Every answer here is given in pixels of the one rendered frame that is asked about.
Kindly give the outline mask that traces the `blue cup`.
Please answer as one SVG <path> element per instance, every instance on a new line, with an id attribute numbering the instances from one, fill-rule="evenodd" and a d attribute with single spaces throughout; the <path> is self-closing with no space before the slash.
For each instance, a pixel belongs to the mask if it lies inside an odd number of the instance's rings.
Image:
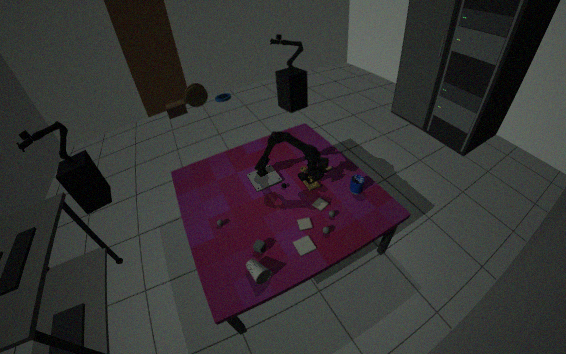
<path id="1" fill-rule="evenodd" d="M 364 178 L 361 175 L 353 175 L 350 181 L 350 192 L 352 194 L 360 194 L 364 184 Z"/>

